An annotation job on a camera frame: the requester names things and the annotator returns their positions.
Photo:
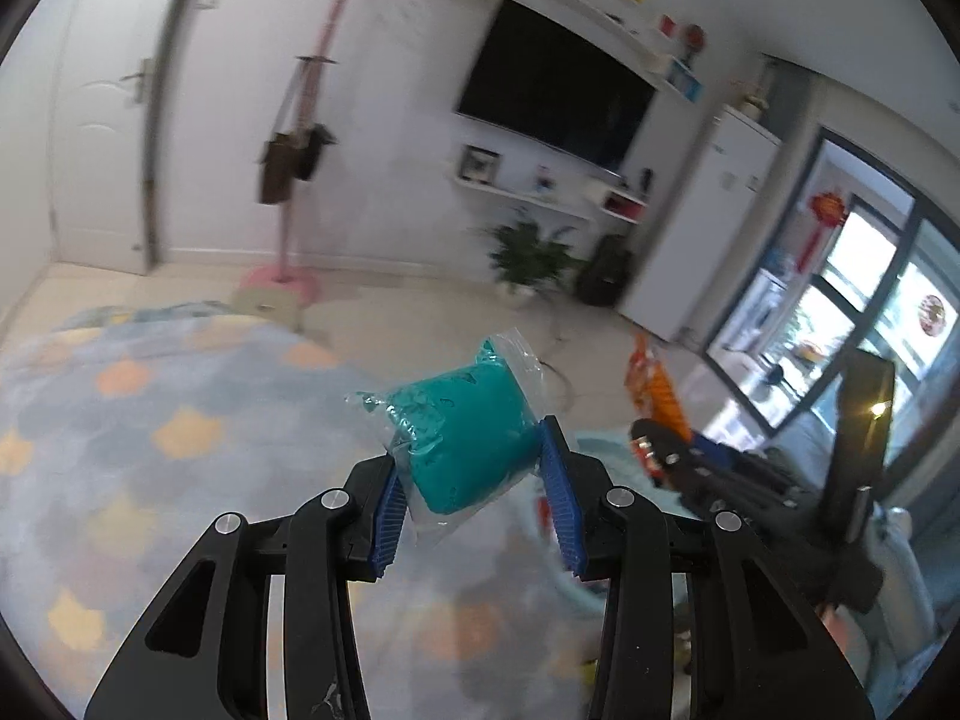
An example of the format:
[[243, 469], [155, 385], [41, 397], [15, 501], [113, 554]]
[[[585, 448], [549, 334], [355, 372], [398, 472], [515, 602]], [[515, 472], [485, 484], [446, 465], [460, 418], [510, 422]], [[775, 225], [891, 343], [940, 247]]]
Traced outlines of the pink coat rack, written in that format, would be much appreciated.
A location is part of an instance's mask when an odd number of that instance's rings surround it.
[[313, 52], [303, 55], [308, 60], [302, 87], [298, 89], [290, 110], [288, 128], [295, 134], [298, 156], [293, 163], [293, 185], [288, 202], [278, 208], [277, 260], [274, 265], [261, 266], [251, 271], [241, 283], [242, 288], [272, 289], [295, 301], [296, 307], [308, 307], [317, 301], [319, 283], [309, 266], [295, 265], [293, 255], [293, 221], [295, 221], [295, 190], [298, 182], [308, 182], [319, 166], [320, 156], [335, 138], [316, 119], [317, 103], [324, 70], [334, 63], [331, 48], [334, 45], [338, 23], [347, 9], [348, 0], [332, 0], [327, 10]]

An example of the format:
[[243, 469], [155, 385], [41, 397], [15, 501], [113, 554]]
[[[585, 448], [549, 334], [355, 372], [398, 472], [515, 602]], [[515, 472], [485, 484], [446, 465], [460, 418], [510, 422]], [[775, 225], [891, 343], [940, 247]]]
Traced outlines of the black acoustic guitar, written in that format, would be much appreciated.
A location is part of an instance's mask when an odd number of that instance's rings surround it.
[[625, 234], [605, 234], [574, 282], [574, 296], [585, 305], [613, 307], [633, 273], [633, 250]]

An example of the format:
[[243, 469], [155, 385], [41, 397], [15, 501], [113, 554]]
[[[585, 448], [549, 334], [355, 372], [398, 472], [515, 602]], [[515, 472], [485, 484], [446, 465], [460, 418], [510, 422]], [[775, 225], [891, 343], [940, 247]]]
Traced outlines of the green potted plant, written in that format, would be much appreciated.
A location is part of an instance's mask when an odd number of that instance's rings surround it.
[[521, 309], [544, 289], [565, 289], [569, 277], [584, 265], [566, 240], [573, 231], [573, 226], [544, 231], [525, 211], [519, 211], [514, 221], [487, 227], [488, 260], [498, 299], [511, 309]]

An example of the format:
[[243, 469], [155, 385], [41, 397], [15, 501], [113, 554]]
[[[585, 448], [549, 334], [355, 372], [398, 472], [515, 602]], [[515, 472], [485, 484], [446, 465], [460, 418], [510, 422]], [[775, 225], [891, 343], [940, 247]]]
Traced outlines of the red chinese knot ornament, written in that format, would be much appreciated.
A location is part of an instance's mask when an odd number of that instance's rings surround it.
[[815, 227], [811, 237], [802, 249], [799, 260], [797, 261], [797, 273], [805, 273], [811, 266], [811, 261], [820, 247], [820, 241], [827, 232], [843, 226], [848, 218], [848, 208], [844, 203], [843, 197], [836, 190], [832, 192], [820, 192], [809, 200], [809, 210], [814, 215]]

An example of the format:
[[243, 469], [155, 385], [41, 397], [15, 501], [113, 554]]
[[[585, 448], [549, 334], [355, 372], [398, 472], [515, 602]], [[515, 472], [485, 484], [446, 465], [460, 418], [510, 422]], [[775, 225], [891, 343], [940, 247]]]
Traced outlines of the brown hanging tote bag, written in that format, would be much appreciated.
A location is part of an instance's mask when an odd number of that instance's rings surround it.
[[306, 75], [308, 60], [301, 57], [291, 82], [281, 99], [272, 135], [265, 142], [260, 158], [259, 203], [275, 206], [288, 202], [293, 185], [293, 163], [298, 156], [295, 134], [288, 128], [290, 110], [295, 102], [302, 77]]

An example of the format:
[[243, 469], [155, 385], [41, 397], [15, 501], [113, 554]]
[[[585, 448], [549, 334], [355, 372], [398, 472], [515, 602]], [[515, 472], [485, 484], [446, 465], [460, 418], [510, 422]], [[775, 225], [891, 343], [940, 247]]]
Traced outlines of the teal clay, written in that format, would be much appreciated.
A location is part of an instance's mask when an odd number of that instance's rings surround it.
[[438, 543], [539, 463], [553, 413], [544, 366], [517, 328], [493, 333], [466, 366], [355, 392], [347, 403], [397, 463], [416, 538]]

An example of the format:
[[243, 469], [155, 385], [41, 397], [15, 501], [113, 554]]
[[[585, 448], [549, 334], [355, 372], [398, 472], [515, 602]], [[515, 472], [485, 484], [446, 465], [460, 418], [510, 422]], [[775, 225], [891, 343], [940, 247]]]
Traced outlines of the black wall television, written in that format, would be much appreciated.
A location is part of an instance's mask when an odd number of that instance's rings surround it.
[[656, 88], [584, 37], [503, 0], [455, 112], [617, 172]]

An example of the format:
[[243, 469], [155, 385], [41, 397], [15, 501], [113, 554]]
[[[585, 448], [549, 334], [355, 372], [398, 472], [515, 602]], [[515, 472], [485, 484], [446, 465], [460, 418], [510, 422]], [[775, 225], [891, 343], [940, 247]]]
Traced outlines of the red white cubby shelf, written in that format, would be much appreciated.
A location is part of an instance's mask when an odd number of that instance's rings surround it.
[[638, 224], [646, 210], [646, 202], [640, 197], [599, 179], [590, 179], [584, 184], [584, 199], [602, 213], [628, 224]]

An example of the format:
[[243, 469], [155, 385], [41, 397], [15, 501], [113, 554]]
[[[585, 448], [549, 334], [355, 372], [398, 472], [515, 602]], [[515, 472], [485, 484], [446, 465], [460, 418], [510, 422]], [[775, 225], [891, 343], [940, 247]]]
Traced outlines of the white door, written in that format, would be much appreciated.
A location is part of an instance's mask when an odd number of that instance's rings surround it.
[[171, 2], [75, 2], [50, 126], [52, 210], [65, 262], [146, 271], [145, 127]]

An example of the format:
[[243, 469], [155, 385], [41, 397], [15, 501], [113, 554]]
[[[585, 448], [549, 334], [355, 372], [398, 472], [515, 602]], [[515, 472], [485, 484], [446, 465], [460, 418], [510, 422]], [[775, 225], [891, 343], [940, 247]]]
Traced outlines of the orange foil snack packet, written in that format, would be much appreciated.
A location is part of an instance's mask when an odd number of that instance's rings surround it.
[[654, 457], [651, 440], [644, 435], [640, 422], [647, 419], [658, 426], [672, 429], [686, 444], [692, 442], [693, 431], [675, 395], [672, 380], [659, 361], [656, 348], [646, 332], [636, 333], [635, 348], [626, 368], [625, 388], [640, 417], [630, 427], [631, 449], [652, 483], [660, 488], [665, 481], [664, 464]]

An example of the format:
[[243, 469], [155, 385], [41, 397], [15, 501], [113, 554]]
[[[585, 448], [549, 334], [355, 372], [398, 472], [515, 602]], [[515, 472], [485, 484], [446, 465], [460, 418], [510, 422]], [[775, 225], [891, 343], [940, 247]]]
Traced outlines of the white refrigerator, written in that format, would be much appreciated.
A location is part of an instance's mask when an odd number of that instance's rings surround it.
[[765, 184], [779, 138], [723, 107], [686, 174], [674, 211], [652, 238], [619, 312], [669, 341], [716, 275]]

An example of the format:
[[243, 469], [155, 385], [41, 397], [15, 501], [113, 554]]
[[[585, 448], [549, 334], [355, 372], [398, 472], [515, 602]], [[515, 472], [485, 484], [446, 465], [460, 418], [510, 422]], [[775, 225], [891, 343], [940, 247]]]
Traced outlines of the white lower wall shelf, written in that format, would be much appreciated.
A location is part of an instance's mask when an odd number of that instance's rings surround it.
[[539, 200], [532, 195], [526, 195], [521, 192], [512, 192], [507, 188], [496, 187], [496, 185], [482, 184], [481, 182], [467, 181], [467, 179], [462, 179], [459, 176], [448, 176], [449, 182], [452, 185], [457, 185], [459, 188], [464, 190], [471, 190], [475, 193], [480, 193], [480, 195], [487, 195], [487, 197], [496, 197], [500, 199], [501, 202], [511, 202], [516, 205], [526, 205], [530, 208], [539, 208], [539, 210], [550, 211], [550, 213], [555, 213], [555, 215], [565, 216], [570, 220], [577, 221], [578, 223], [592, 223], [592, 216], [589, 213], [581, 213], [578, 208], [574, 206], [563, 205], [562, 203], [556, 202], [547, 202], [547, 200]]

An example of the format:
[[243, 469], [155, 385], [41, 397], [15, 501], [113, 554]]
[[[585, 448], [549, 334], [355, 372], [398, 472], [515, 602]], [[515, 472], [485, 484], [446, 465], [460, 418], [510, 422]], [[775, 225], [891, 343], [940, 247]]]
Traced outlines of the framed butterfly picture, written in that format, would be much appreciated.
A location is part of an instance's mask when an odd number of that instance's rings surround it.
[[493, 185], [500, 169], [501, 154], [475, 145], [462, 146], [455, 175], [472, 184]]

